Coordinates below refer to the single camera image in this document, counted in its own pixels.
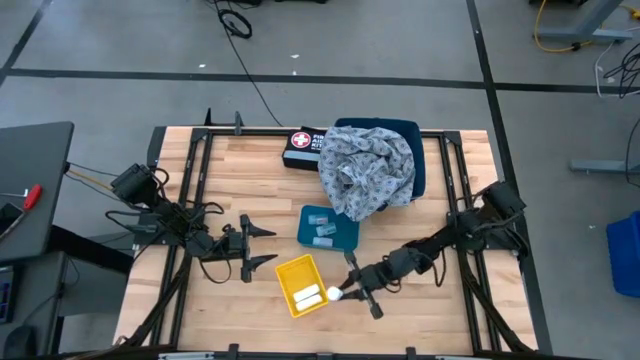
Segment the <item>white tube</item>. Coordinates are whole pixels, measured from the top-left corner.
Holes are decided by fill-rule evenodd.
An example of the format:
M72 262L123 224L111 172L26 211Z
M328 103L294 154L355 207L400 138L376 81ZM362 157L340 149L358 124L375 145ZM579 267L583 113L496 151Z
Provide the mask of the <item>white tube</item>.
M311 296L314 296L320 292L320 287L317 284L313 284L299 290L293 294L293 299L296 303L301 302Z

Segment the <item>large dark blue bin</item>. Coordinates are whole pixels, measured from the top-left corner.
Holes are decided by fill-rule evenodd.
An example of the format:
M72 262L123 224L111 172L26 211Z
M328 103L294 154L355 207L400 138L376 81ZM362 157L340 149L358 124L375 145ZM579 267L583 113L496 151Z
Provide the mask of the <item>large dark blue bin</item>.
M334 123L334 126L351 126L362 129L379 127L401 135L408 143L414 158L415 180L412 199L415 200L424 195L426 190L426 165L421 131L417 123L409 120L388 118L340 118Z

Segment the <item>yellow slotted plastic basket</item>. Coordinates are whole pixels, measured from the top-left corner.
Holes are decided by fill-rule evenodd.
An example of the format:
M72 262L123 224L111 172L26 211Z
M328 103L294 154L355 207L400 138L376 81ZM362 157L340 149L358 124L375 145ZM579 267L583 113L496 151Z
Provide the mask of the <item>yellow slotted plastic basket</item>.
M278 265L275 268L275 272L284 294L289 313L293 318L299 318L303 315L309 314L310 312L326 306L329 303L323 280L315 261L310 254L302 255L296 259ZM293 294L313 284L317 284L320 287L320 292L318 294L322 296L323 302L307 309L304 312L298 312L296 310L296 302L293 299Z

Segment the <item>dark grey side desk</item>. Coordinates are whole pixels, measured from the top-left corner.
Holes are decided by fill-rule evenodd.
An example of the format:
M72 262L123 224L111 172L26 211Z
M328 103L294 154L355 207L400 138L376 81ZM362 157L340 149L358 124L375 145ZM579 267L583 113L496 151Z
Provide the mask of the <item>dark grey side desk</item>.
M71 122L0 128L0 207L20 208L24 191L42 188L35 206L0 238L0 262L46 251L73 132Z

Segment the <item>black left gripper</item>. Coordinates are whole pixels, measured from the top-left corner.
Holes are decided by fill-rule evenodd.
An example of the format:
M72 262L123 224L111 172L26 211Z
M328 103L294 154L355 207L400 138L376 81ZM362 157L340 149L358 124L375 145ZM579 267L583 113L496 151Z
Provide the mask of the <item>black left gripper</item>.
M250 282L250 269L256 270L262 264L277 257L277 254L270 254L250 258L249 235L268 237L275 236L276 233L253 225L246 214L240 216L239 230L236 230L231 224L226 224L222 231L224 233L222 238L224 255L228 260L240 259L242 261L240 277L244 283Z

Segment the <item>black first aid kit pouch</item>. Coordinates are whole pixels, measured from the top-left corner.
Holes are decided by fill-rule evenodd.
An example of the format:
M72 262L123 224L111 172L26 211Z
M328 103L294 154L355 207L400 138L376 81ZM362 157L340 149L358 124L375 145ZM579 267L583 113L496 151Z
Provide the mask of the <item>black first aid kit pouch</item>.
M325 134L326 130L310 127L290 130L281 156L284 166L317 172Z

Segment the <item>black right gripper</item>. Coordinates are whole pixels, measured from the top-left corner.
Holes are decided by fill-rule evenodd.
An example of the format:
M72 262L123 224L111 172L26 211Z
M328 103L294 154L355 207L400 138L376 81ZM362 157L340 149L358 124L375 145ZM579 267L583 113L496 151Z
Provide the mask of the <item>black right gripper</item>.
M345 253L345 260L349 265L347 279L339 286L344 289L342 300L364 301L369 306L369 311L374 319L380 319L384 313L373 296L373 292L386 289L392 283L396 259L396 253L391 252L382 257L382 260L375 264L366 265L360 268L356 256L353 253Z

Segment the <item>blue floor bin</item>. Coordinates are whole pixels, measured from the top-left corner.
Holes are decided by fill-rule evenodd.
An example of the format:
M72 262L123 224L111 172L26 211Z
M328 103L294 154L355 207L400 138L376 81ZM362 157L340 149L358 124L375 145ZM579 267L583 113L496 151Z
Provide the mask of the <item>blue floor bin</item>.
M614 289L640 298L640 211L606 227Z

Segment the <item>grey desk foot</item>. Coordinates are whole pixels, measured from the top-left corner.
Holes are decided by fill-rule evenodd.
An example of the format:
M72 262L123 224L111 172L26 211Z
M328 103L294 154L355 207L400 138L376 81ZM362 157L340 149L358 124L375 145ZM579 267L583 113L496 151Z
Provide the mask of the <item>grey desk foot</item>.
M630 30L602 29L603 22L618 8L623 0L590 0L595 4L583 17L580 23L571 27L540 28L544 6L540 7L534 25L533 36L536 40L554 40L560 42L576 43L589 41L614 41L624 42L631 40L633 34Z
M626 165L620 160L571 160L569 169L577 172L596 172L596 173L615 173L624 174L640 174L640 163L637 165Z

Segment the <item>black phone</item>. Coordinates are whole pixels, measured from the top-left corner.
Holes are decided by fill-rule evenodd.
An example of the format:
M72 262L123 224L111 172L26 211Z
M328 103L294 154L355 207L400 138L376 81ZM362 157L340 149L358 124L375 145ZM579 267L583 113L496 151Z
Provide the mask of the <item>black phone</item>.
M0 236L16 225L24 211L12 203L5 203L0 207Z

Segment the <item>small teal plastic bin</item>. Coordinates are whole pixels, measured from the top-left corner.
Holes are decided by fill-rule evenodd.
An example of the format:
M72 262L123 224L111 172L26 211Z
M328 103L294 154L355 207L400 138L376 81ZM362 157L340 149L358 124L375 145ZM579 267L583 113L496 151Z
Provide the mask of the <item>small teal plastic bin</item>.
M333 240L333 246L331 248L312 245L313 238L319 237L316 233L316 228L321 226L310 225L308 223L308 216L312 214L327 215L329 218L328 223L334 223L337 226L337 232L335 234L325 236ZM351 221L344 214L336 214L332 208L305 205L302 207L300 212L297 240L299 244L306 247L335 250L340 252L353 252L357 248L359 242L359 223Z

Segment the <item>grey patterned hospital gown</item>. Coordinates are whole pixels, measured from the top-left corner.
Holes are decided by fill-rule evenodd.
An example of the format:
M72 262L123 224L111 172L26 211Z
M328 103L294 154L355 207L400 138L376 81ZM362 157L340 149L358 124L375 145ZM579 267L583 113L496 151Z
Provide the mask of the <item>grey patterned hospital gown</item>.
M406 206L413 198L413 152L406 139L392 130L329 128L318 172L334 211L354 222L389 206Z

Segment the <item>red handled screwdriver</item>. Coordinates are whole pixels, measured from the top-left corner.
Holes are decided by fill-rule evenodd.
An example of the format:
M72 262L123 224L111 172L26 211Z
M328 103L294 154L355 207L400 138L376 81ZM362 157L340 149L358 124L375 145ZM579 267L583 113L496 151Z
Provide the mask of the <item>red handled screwdriver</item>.
M28 190L25 195L23 209L25 211L33 209L37 205L42 192L43 187L40 184L36 184L30 190Z

